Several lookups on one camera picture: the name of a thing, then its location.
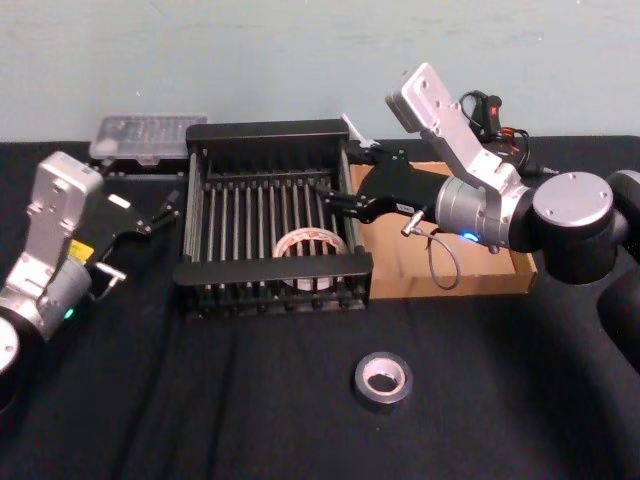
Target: white wall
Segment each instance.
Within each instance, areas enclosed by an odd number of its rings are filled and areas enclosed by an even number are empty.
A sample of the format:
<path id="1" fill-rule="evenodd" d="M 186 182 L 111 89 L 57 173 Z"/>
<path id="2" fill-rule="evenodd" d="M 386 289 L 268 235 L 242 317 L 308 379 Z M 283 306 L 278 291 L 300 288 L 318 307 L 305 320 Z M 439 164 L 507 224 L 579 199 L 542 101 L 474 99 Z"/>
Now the white wall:
<path id="1" fill-rule="evenodd" d="M 640 133 L 637 0 L 0 0 L 0 139 L 200 111 L 398 137 L 384 96 L 422 61 L 534 135 Z"/>

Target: clear plastic lid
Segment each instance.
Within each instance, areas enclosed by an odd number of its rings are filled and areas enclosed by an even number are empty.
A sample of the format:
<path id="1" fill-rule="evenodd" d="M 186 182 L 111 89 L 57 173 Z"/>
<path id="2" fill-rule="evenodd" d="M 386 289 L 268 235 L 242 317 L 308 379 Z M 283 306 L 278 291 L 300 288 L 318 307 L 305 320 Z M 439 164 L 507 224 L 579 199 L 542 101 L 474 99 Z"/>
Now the clear plastic lid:
<path id="1" fill-rule="evenodd" d="M 110 115 L 102 119 L 89 154 L 98 160 L 137 160 L 141 165 L 187 158 L 187 128 L 207 120 L 206 115 Z"/>

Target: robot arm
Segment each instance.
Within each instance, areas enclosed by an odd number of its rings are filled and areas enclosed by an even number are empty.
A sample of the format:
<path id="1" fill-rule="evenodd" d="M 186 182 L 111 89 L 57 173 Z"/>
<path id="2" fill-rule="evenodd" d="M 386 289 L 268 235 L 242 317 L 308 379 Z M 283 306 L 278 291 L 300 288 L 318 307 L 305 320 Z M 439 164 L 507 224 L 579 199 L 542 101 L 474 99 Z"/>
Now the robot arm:
<path id="1" fill-rule="evenodd" d="M 420 133 L 453 172 L 443 177 L 413 169 L 404 158 L 379 158 L 354 196 L 320 191 L 339 213 L 369 223 L 385 213 L 422 220 L 448 233 L 519 252 L 541 250 L 547 271 L 573 285 L 606 276 L 619 245 L 640 260 L 640 173 L 608 179 L 586 172 L 556 175 L 537 190 L 522 184 L 513 165 L 487 151 L 429 64 L 407 74 L 387 104 L 409 133 Z M 640 372 L 640 267 L 601 296 L 602 324 Z"/>
<path id="2" fill-rule="evenodd" d="M 62 152 L 38 165 L 26 244 L 0 289 L 0 410 L 89 293 L 93 276 L 110 277 L 108 290 L 126 279 L 104 263 L 116 243 L 132 235 L 148 238 L 176 216 L 177 192 L 148 221 L 126 200 L 103 195 L 103 184 L 99 173 Z"/>

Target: black metal frame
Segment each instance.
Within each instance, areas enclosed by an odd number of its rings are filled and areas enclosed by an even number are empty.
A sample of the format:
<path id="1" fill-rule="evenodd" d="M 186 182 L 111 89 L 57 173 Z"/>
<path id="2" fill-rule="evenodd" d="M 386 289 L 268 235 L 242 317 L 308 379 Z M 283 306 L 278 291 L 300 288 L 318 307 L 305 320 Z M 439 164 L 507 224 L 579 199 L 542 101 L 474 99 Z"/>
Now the black metal frame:
<path id="1" fill-rule="evenodd" d="M 289 228 L 283 222 L 283 204 L 280 193 L 285 192 L 286 203 L 291 205 L 295 192 L 303 206 L 302 193 L 305 184 L 322 183 L 336 190 L 349 190 L 350 174 L 345 149 L 348 143 L 348 127 L 342 120 L 318 120 L 301 122 L 269 122 L 244 124 L 194 125 L 187 130 L 187 147 L 190 152 L 189 191 L 185 218 L 183 255 L 174 269 L 174 282 L 179 288 L 188 311 L 200 314 L 254 314 L 286 311 L 340 310 L 365 308 L 370 293 L 373 259 L 365 252 L 356 232 L 355 220 L 331 218 L 323 202 L 317 203 L 313 191 L 313 208 L 307 197 L 313 219 L 307 225 L 300 213 L 301 226 L 319 226 L 319 213 L 323 212 L 327 228 L 335 221 L 337 233 L 344 239 L 349 253 L 345 255 L 271 258 L 273 238 L 269 235 L 270 215 L 273 207 L 277 238 L 295 228 L 295 216 L 285 209 Z M 277 189 L 278 202 L 269 204 L 269 188 Z M 225 245 L 221 245 L 222 195 L 227 197 Z M 234 211 L 235 195 L 244 204 L 247 197 L 257 209 L 257 190 L 262 189 L 264 228 L 257 228 L 257 220 L 248 226 L 251 236 L 247 247 L 244 225 L 246 209 L 239 208 L 236 242 L 241 254 L 233 259 L 233 219 L 227 218 Z M 208 244 L 208 222 L 211 213 L 211 196 L 214 196 L 214 235 Z M 252 216 L 258 215 L 255 210 Z M 258 236 L 262 235 L 264 257 L 259 258 Z M 251 255 L 245 254 L 248 249 Z M 332 286 L 320 291 L 302 291 L 284 283 L 296 279 L 331 278 Z"/>

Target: blue led light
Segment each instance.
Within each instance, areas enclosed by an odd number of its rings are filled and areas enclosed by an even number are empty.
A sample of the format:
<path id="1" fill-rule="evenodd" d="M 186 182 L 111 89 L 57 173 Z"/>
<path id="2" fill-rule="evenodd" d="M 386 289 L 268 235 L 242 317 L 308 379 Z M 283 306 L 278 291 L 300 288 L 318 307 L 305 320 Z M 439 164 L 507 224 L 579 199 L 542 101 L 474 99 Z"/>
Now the blue led light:
<path id="1" fill-rule="evenodd" d="M 462 237 L 466 238 L 467 240 L 471 240 L 473 243 L 478 243 L 480 241 L 480 238 L 475 233 L 471 232 L 463 233 Z"/>

